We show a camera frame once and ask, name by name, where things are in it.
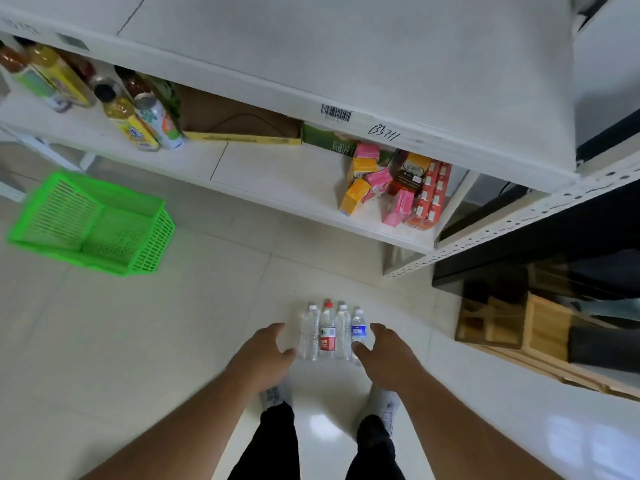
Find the blue bottle label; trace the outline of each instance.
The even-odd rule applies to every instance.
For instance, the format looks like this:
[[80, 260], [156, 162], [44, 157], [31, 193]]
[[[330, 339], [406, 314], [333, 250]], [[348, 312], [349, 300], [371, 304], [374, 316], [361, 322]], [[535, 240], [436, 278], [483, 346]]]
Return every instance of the blue bottle label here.
[[351, 325], [351, 336], [352, 337], [366, 337], [367, 336], [367, 326], [366, 325]]

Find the tiled floor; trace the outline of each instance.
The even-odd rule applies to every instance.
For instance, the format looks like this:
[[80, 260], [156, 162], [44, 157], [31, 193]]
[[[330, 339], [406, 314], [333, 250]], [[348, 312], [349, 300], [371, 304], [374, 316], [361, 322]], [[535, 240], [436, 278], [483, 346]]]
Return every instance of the tiled floor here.
[[[178, 229], [158, 272], [131, 278], [0, 242], [3, 480], [73, 480], [220, 371], [258, 327], [285, 321], [280, 345], [295, 345], [304, 304], [325, 297], [397, 330], [462, 400], [562, 475], [640, 479], [637, 403], [453, 342], [459, 301], [431, 288], [430, 270], [385, 287], [379, 242], [109, 161], [93, 173], [165, 198]], [[0, 199], [0, 232], [18, 211]], [[370, 382], [339, 363], [297, 361], [291, 377], [302, 477], [339, 479], [356, 451], [348, 431]], [[227, 477], [259, 413], [256, 398], [214, 478]], [[404, 410], [394, 441], [408, 479], [433, 477]]]

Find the black pants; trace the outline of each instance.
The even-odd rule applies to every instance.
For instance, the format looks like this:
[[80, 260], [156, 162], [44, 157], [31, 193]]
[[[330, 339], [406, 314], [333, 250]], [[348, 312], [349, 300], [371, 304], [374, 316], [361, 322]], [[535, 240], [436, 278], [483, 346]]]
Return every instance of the black pants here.
[[[367, 416], [357, 433], [358, 453], [346, 480], [404, 480], [396, 464], [396, 449], [382, 420]], [[293, 410], [287, 403], [269, 408], [260, 416], [260, 426], [229, 480], [257, 478], [258, 472], [277, 472], [279, 480], [300, 480], [298, 437]]]

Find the yellow bottle label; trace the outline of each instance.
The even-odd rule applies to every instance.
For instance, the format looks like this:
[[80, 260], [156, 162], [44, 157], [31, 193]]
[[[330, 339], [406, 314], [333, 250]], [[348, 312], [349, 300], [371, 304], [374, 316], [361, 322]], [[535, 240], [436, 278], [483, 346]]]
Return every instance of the yellow bottle label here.
[[157, 150], [160, 143], [157, 142], [149, 128], [137, 116], [130, 116], [126, 120], [110, 118], [120, 130], [127, 135], [130, 141], [138, 145], [141, 150]]
[[69, 101], [80, 106], [91, 106], [92, 101], [84, 95], [89, 89], [64, 60], [58, 59], [52, 67], [38, 66], [38, 69]]

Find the hand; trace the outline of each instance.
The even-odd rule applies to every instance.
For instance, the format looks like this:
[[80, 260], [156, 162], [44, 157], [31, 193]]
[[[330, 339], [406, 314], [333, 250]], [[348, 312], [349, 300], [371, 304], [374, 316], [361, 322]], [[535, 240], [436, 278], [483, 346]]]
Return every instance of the hand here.
[[353, 353], [360, 359], [364, 370], [373, 384], [395, 391], [411, 387], [416, 374], [426, 371], [411, 348], [398, 337], [398, 334], [380, 323], [372, 323], [370, 329], [376, 336], [373, 349], [364, 344], [354, 342]]
[[240, 379], [252, 394], [279, 384], [296, 358], [295, 349], [280, 352], [276, 344], [284, 326], [272, 323], [255, 332], [233, 356], [225, 373]]

